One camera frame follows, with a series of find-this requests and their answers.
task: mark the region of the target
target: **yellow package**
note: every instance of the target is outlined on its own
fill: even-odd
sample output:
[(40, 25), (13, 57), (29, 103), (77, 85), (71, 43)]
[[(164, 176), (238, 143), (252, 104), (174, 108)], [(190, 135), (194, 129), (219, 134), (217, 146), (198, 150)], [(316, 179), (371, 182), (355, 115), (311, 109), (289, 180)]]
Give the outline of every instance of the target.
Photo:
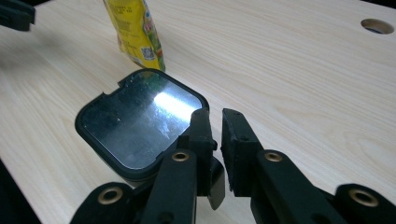
[(120, 50), (134, 62), (165, 71), (163, 50), (145, 0), (104, 0)]

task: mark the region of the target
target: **wood grain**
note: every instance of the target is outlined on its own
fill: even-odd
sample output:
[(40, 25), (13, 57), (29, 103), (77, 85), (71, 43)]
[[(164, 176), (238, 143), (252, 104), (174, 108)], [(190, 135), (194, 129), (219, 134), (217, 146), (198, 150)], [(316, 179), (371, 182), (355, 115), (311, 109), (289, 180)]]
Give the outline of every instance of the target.
[[(247, 117), (265, 148), (288, 154), (318, 187), (373, 188), (396, 203), (394, 9), (355, 0), (148, 0), (167, 74), (211, 106)], [(121, 179), (78, 136), (78, 111), (139, 67), (119, 52), (102, 1), (36, 8), (30, 33), (0, 27), (0, 157), (44, 223), (66, 223), (99, 185)], [(228, 192), (197, 223), (254, 223)]]

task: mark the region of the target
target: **mirror glass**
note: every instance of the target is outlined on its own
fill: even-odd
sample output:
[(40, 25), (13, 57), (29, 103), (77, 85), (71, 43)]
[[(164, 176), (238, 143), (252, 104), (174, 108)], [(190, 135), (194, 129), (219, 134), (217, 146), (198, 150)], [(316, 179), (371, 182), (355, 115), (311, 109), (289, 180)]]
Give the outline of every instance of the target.
[(82, 125), (123, 166), (142, 169), (168, 149), (204, 103), (152, 71), (130, 75), (120, 88), (89, 104)]

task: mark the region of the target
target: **screw hole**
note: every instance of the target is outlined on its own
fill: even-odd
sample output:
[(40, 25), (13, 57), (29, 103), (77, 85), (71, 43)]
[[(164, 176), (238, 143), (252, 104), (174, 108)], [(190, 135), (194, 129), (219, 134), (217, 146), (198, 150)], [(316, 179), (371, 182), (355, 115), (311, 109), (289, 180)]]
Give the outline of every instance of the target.
[(366, 19), (361, 21), (361, 26), (364, 27), (364, 29), (371, 31), (376, 34), (380, 35), (389, 35), (393, 33), (394, 28), (392, 25), (385, 21), (380, 21), (376, 19)]
[(282, 161), (282, 156), (275, 152), (267, 152), (264, 156), (268, 161)]
[(190, 158), (189, 154), (184, 153), (184, 152), (177, 152), (173, 154), (172, 159), (174, 161), (186, 161)]
[(98, 202), (104, 205), (112, 204), (122, 197), (122, 189), (119, 187), (112, 187), (104, 189), (98, 196)]
[(371, 193), (361, 189), (351, 189), (349, 196), (357, 203), (368, 207), (377, 207), (378, 199)]

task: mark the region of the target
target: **round hole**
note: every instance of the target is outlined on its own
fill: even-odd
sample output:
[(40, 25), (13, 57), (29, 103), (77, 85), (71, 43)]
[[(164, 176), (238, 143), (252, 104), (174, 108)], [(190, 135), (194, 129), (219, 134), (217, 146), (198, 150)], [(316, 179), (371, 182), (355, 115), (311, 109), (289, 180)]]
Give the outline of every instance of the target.
[(184, 152), (177, 152), (173, 154), (172, 159), (174, 161), (186, 161), (190, 158), (189, 154), (184, 153)]
[(332, 223), (332, 222), (329, 220), (328, 217), (325, 217), (325, 216), (322, 215), (322, 214), (313, 214), (311, 218), (312, 218), (312, 220), (313, 220), (315, 223), (318, 223), (318, 224), (331, 224), (331, 223)]
[(380, 21), (376, 19), (366, 19), (361, 21), (361, 26), (364, 27), (364, 29), (371, 31), (376, 34), (380, 35), (388, 35), (393, 33), (394, 28), (392, 25), (385, 21)]
[(112, 204), (122, 197), (122, 189), (119, 187), (112, 187), (104, 189), (98, 196), (98, 202), (101, 204)]
[(169, 212), (162, 212), (158, 216), (158, 222), (161, 224), (170, 224), (174, 221), (174, 216)]
[(268, 161), (282, 161), (282, 157), (275, 152), (267, 152), (264, 156)]
[(351, 189), (349, 191), (349, 196), (357, 203), (368, 207), (377, 207), (378, 199), (371, 193), (361, 190), (361, 189)]

